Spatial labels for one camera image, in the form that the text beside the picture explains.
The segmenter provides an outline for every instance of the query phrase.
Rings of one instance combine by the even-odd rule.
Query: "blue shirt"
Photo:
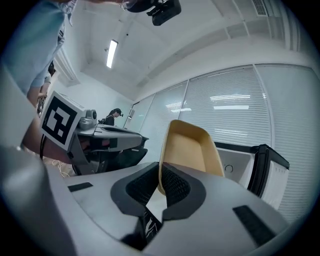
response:
[[[58,42],[59,31],[64,33],[65,17],[70,20],[76,2],[40,1],[7,43],[1,60],[25,95],[30,87],[44,84],[48,67],[65,41]]]

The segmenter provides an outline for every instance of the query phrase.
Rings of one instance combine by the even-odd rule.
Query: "window blinds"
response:
[[[140,134],[149,138],[148,153],[140,163],[158,162],[164,138],[172,120],[178,119],[187,82],[157,92],[142,124]]]
[[[131,110],[132,116],[128,117],[124,126],[125,128],[136,133],[140,131],[154,96],[155,95],[153,94],[144,98],[138,104],[133,106]]]
[[[215,142],[271,145],[267,99],[252,66],[191,79],[179,119],[205,129]]]
[[[306,214],[319,192],[320,81],[310,69],[257,65],[270,97],[274,149],[290,163],[280,213],[293,222]]]

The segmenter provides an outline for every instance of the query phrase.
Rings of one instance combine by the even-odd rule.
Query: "air vent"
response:
[[[263,0],[252,0],[252,3],[258,17],[268,17],[267,9]]]

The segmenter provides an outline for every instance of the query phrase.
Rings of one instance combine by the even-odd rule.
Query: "beige tray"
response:
[[[158,189],[165,195],[161,182],[163,162],[224,177],[218,150],[209,133],[180,120],[171,121],[162,145]]]

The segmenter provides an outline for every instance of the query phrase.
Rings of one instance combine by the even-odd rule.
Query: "ceiling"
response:
[[[82,72],[134,100],[143,85],[191,53],[223,40],[263,34],[282,39],[281,18],[257,16],[252,0],[180,0],[182,12],[153,26],[145,12],[79,1],[73,23]],[[119,45],[106,66],[110,41]]]

